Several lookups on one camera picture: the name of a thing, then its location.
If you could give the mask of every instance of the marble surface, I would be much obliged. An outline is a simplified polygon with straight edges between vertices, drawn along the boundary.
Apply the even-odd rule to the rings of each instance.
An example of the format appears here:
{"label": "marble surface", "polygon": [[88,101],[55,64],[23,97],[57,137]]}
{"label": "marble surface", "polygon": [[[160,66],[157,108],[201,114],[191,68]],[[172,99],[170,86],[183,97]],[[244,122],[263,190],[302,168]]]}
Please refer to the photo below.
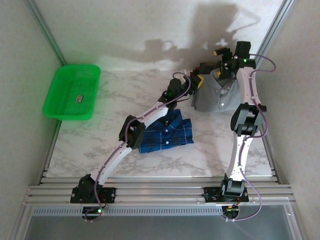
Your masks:
{"label": "marble surface", "polygon": [[[118,144],[126,117],[150,108],[166,89],[172,73],[102,72],[92,119],[62,122],[46,176],[82,177],[104,162]],[[111,177],[222,177],[233,148],[233,112],[203,113],[190,105],[191,99],[180,102],[177,109],[184,119],[191,119],[194,144],[144,154],[133,150]],[[261,139],[251,144],[245,174],[271,175]]]}

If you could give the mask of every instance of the blue plaid shirt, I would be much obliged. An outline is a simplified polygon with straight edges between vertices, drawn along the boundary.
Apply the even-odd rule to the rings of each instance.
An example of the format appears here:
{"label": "blue plaid shirt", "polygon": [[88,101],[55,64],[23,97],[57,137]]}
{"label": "blue plaid shirt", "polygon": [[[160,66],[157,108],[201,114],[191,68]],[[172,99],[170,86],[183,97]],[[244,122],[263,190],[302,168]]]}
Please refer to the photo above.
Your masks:
{"label": "blue plaid shirt", "polygon": [[174,109],[147,127],[139,152],[144,154],[193,143],[190,119],[182,119],[180,110]]}

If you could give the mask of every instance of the purple cable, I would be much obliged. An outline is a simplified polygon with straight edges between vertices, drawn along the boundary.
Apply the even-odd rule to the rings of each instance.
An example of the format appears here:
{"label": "purple cable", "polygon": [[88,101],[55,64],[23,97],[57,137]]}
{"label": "purple cable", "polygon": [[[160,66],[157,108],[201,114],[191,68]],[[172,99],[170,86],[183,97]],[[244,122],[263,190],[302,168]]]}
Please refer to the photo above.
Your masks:
{"label": "purple cable", "polygon": [[[144,117],[148,116],[149,114],[151,114],[152,112],[154,112],[155,110],[157,110],[158,108],[160,108],[160,107],[162,107],[162,106],[168,105],[168,104],[170,104],[170,103],[172,103],[172,102],[174,102],[174,101],[176,101],[176,100],[179,100],[180,98],[182,98],[182,97],[189,91],[190,86],[191,86],[191,79],[190,79],[190,77],[189,77],[187,74],[185,74],[185,73],[183,73],[183,72],[179,72],[179,71],[173,73],[172,77],[175,78],[175,75],[176,75],[176,74],[181,74],[181,75],[185,76],[185,77],[187,78],[187,80],[189,81],[189,85],[188,85],[187,89],[185,90],[185,92],[182,93],[180,96],[174,98],[174,99],[171,100],[171,101],[168,101],[168,102],[166,102],[166,103],[160,104],[159,106],[156,106],[155,108],[153,108],[153,109],[151,109],[150,111],[148,111],[144,116],[135,117],[135,118],[131,119],[131,120],[127,123],[127,125],[126,125],[126,127],[125,127],[125,132],[124,132],[124,139],[125,139],[125,141],[124,141],[122,144],[120,144],[120,145],[113,151],[113,153],[108,157],[108,159],[104,162],[104,164],[102,165],[101,169],[99,170],[98,175],[96,176],[96,179],[95,179],[93,191],[94,191],[95,199],[96,199],[97,203],[99,204],[99,209],[101,210],[101,212],[100,212],[99,216],[97,216],[94,220],[96,220],[98,217],[100,217],[100,216],[102,215],[102,213],[103,213],[103,212],[102,212],[102,208],[103,208],[103,207],[102,207],[102,204],[101,204],[101,202],[100,202],[100,199],[99,199],[99,196],[98,196],[98,192],[97,192],[97,186],[98,186],[98,182],[99,182],[100,175],[101,175],[103,169],[106,167],[106,165],[107,165],[107,163],[109,162],[109,160],[115,155],[115,153],[116,153],[117,151],[119,151],[119,150],[128,142],[128,130],[129,130],[130,124],[131,124],[133,121],[135,121],[135,120],[143,119]],[[96,210],[96,209],[97,209],[96,207],[92,207],[92,208],[90,208],[88,211],[86,211],[86,213],[85,213],[85,215],[84,215],[84,220],[87,221],[88,213],[91,212],[91,211],[93,211],[93,210]]]}
{"label": "purple cable", "polygon": [[[254,97],[254,89],[253,89],[253,85],[252,85],[252,75],[253,75],[254,73],[258,72],[258,71],[271,73],[271,72],[273,72],[273,71],[276,70],[277,66],[276,66],[276,64],[275,64],[274,61],[272,61],[270,58],[268,58],[268,57],[266,57],[266,56],[262,56],[262,55],[259,55],[259,54],[250,54],[250,55],[256,56],[256,57],[260,57],[260,58],[263,58],[263,59],[266,59],[266,60],[268,60],[269,62],[271,62],[272,65],[273,65],[273,69],[272,69],[272,70],[256,69],[256,70],[254,70],[254,71],[252,71],[252,72],[250,73],[250,75],[249,75],[249,76],[250,76],[250,78],[249,78],[250,91],[251,91],[251,96]],[[241,145],[240,150],[239,150],[239,165],[241,165],[242,152],[243,152],[244,147],[245,147],[245,145],[246,145],[246,141],[247,141],[248,139],[263,138],[263,137],[265,137],[265,136],[267,135],[267,133],[268,133],[268,131],[269,131],[269,124],[268,124],[268,121],[267,121],[266,116],[265,116],[264,113],[262,112],[262,110],[261,110],[261,108],[259,107],[259,105],[257,104],[256,100],[255,100],[255,99],[252,99],[252,101],[253,101],[254,105],[256,106],[256,108],[258,109],[259,113],[261,114],[261,116],[262,116],[262,118],[263,118],[263,121],[264,121],[264,123],[265,123],[265,131],[264,131],[263,134],[261,134],[261,135],[259,135],[259,136],[248,136],[248,137],[246,137],[246,138],[243,139],[242,145]],[[250,187],[252,187],[252,189],[253,189],[253,190],[256,192],[256,194],[258,195],[258,198],[259,198],[259,208],[258,208],[258,210],[257,210],[254,214],[252,214],[252,215],[250,215],[250,216],[246,216],[246,217],[238,218],[238,219],[237,219],[237,218],[232,219],[233,222],[243,221],[243,220],[247,220],[247,219],[253,218],[254,216],[256,216],[256,215],[260,212],[260,210],[261,210],[261,208],[262,208],[262,198],[261,198],[260,193],[259,193],[258,190],[253,186],[253,184],[248,180],[248,178],[245,176],[245,173],[244,173],[244,171],[242,170],[242,168],[240,168],[240,172],[241,172],[244,180],[250,185]]]}

